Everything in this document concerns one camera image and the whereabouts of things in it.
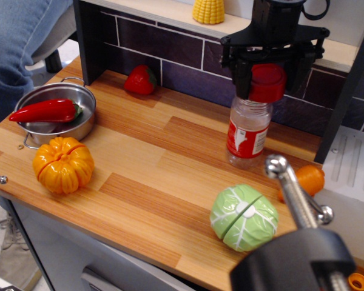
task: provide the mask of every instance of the shoe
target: shoe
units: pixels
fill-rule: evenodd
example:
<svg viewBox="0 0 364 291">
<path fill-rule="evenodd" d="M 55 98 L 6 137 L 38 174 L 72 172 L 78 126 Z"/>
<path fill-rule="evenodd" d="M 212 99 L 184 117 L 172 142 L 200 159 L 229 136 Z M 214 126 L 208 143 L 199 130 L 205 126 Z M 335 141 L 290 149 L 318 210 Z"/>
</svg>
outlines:
<svg viewBox="0 0 364 291">
<path fill-rule="evenodd" d="M 5 229 L 0 252 L 0 278 L 24 291 L 31 291 L 42 273 L 9 214 L 0 222 L 0 228 Z"/>
</svg>

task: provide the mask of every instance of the bottle label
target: bottle label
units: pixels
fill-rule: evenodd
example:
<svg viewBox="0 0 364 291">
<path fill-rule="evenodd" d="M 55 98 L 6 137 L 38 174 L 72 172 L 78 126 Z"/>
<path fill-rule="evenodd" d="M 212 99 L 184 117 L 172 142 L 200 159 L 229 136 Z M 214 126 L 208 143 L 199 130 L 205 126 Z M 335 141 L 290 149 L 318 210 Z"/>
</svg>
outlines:
<svg viewBox="0 0 364 291">
<path fill-rule="evenodd" d="M 231 120 L 229 123 L 227 148 L 239 158 L 254 158 L 261 154 L 266 141 L 268 126 L 253 132 L 237 127 Z"/>
</svg>

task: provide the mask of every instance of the yellow corn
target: yellow corn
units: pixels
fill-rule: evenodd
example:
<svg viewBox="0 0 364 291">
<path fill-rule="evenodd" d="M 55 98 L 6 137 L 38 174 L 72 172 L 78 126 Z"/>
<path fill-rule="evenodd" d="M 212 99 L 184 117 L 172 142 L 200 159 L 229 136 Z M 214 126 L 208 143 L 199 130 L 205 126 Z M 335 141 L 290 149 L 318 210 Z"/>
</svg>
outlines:
<svg viewBox="0 0 364 291">
<path fill-rule="evenodd" d="M 193 18 L 203 24 L 217 24 L 225 19 L 224 0 L 195 0 Z"/>
</svg>

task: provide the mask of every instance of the plastic bottle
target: plastic bottle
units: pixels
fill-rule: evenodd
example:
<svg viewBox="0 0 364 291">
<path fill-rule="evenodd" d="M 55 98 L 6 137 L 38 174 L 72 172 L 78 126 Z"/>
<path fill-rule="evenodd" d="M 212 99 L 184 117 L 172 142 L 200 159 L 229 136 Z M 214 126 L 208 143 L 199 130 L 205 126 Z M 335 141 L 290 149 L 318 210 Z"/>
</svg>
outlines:
<svg viewBox="0 0 364 291">
<path fill-rule="evenodd" d="M 286 81 L 286 73 L 278 65 L 253 66 L 249 99 L 236 96 L 232 102 L 227 158 L 233 166 L 248 169 L 260 162 L 272 103 L 283 97 Z"/>
</svg>

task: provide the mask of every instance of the red chili pepper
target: red chili pepper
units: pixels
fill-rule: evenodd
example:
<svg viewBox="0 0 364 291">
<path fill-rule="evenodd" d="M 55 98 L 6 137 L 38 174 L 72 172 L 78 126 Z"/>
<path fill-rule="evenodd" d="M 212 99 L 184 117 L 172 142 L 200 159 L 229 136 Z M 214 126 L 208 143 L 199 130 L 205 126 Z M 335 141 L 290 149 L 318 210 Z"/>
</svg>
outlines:
<svg viewBox="0 0 364 291">
<path fill-rule="evenodd" d="M 10 116 L 16 122 L 70 122 L 82 108 L 70 99 L 51 99 L 24 106 Z"/>
<path fill-rule="evenodd" d="M 157 79 L 146 65 L 135 67 L 124 83 L 124 89 L 142 95 L 151 94 L 156 86 Z"/>
</svg>

